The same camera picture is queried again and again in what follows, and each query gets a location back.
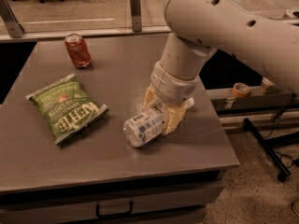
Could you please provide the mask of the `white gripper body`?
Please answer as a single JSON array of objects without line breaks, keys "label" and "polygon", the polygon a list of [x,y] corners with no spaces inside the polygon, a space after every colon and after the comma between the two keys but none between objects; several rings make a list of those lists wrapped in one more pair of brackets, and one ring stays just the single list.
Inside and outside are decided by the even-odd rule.
[{"label": "white gripper body", "polygon": [[154,92],[165,104],[176,104],[192,97],[200,78],[182,80],[173,77],[157,62],[151,73],[150,81]]}]

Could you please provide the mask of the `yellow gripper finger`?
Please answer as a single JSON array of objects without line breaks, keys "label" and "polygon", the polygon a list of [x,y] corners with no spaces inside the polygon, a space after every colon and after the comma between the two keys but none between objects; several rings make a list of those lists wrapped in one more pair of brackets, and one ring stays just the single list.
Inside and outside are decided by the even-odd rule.
[{"label": "yellow gripper finger", "polygon": [[184,118],[187,109],[190,107],[187,101],[180,104],[167,104],[163,109],[164,124],[162,134],[173,132]]},{"label": "yellow gripper finger", "polygon": [[160,98],[157,95],[154,87],[152,85],[149,85],[146,89],[142,109],[146,110],[148,108],[151,108],[154,105],[158,104],[159,102],[160,102]]}]

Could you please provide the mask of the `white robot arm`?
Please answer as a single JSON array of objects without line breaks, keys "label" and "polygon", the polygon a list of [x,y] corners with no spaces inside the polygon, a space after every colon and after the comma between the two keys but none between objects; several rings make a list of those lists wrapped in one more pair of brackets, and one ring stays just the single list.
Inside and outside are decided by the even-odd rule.
[{"label": "white robot arm", "polygon": [[164,0],[171,29],[153,68],[143,107],[164,103],[163,134],[183,119],[202,66],[217,49],[276,85],[299,93],[299,28],[252,14],[237,0]]}]

